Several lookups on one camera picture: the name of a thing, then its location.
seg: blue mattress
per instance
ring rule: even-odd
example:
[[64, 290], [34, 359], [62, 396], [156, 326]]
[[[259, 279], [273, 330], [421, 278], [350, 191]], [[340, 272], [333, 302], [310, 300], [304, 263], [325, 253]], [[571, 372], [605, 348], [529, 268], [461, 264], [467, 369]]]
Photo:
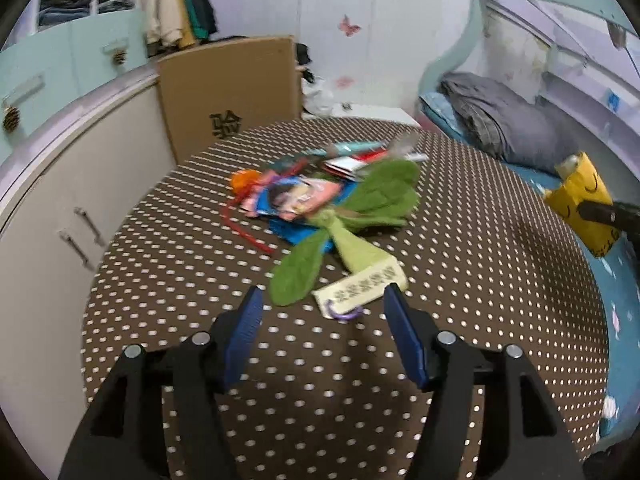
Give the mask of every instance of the blue mattress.
[[[473, 145], [446, 96], [437, 92], [423, 96], [422, 111], [451, 139]], [[544, 189], [558, 187], [561, 182], [558, 177], [542, 171], [505, 165], [539, 194]], [[576, 241], [591, 267], [607, 316], [609, 380], [599, 436], [613, 443], [625, 438], [640, 420], [640, 288], [634, 270], [636, 257], [625, 236], [620, 237], [604, 258], [595, 258], [577, 236]]]

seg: mint green drawer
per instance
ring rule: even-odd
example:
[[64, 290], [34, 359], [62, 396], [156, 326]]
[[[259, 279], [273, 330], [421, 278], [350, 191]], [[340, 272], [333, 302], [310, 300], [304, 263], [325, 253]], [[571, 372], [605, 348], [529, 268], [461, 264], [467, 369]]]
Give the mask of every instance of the mint green drawer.
[[0, 53], [0, 117], [20, 111], [17, 130], [0, 126], [0, 162], [54, 113], [80, 97], [74, 76], [69, 23], [24, 38]]
[[[144, 15], [139, 9], [89, 16], [70, 26], [81, 95], [146, 63]], [[113, 62], [117, 49], [126, 51], [122, 65]]]

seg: orange ball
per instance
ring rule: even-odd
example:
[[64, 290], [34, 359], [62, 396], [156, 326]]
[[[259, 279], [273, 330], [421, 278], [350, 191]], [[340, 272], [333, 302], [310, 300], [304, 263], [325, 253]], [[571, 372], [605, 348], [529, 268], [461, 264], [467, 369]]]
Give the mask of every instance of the orange ball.
[[261, 176], [257, 170], [240, 170], [231, 175], [231, 189], [234, 194], [240, 193], [243, 189], [253, 184]]

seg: red string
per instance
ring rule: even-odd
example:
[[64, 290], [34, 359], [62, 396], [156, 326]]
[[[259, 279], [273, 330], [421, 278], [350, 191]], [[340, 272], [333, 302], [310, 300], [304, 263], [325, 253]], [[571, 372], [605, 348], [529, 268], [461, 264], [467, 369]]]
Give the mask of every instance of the red string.
[[[299, 161], [297, 161], [291, 168], [289, 168], [289, 171], [286, 171], [283, 175], [276, 175], [274, 179], [266, 183], [265, 186], [268, 186], [273, 182], [277, 182], [278, 180], [281, 180], [287, 176], [297, 174], [305, 166], [306, 166], [306, 158], [303, 157]], [[222, 221], [225, 223], [225, 225], [227, 225], [233, 232], [240, 235], [242, 238], [247, 240], [249, 243], [253, 244], [255, 247], [257, 247], [261, 251], [264, 251], [267, 254], [271, 254], [273, 253], [273, 249], [271, 249], [267, 244], [259, 242], [254, 236], [246, 232], [244, 229], [238, 226], [235, 222], [233, 222], [231, 218], [229, 218], [229, 211], [231, 207], [241, 203], [242, 200], [244, 200], [247, 196], [249, 196], [249, 194], [252, 192], [254, 187], [255, 187], [255, 183], [249, 184], [244, 189], [240, 190], [240, 192], [238, 192], [235, 198], [231, 199], [229, 202], [225, 204], [225, 206], [222, 208], [222, 211], [220, 212], [220, 216], [222, 216]]]

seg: brown tablecloth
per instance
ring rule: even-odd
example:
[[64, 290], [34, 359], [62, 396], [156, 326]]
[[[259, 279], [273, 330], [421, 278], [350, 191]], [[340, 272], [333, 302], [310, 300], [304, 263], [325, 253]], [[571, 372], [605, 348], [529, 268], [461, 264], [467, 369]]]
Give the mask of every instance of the brown tablecloth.
[[[229, 176], [338, 140], [389, 140], [415, 129], [373, 120], [296, 121], [220, 142], [172, 171], [125, 219], [87, 306], [82, 357], [89, 400], [123, 346], [176, 344], [266, 287], [289, 248], [261, 219], [239, 218], [272, 244], [257, 251], [221, 223]], [[571, 231], [516, 174], [440, 133], [422, 134], [421, 202], [405, 228], [370, 239], [394, 254], [409, 302], [475, 345], [516, 342], [537, 365], [581, 456], [594, 443], [606, 387], [607, 327]], [[346, 275], [328, 254], [319, 285]], [[184, 476], [171, 393], [164, 394], [174, 478]], [[245, 479], [397, 478], [409, 466], [430, 397], [404, 375], [382, 315], [323, 319], [311, 297], [265, 306], [241, 383], [219, 399]], [[474, 471], [482, 424], [476, 388], [461, 478]]]

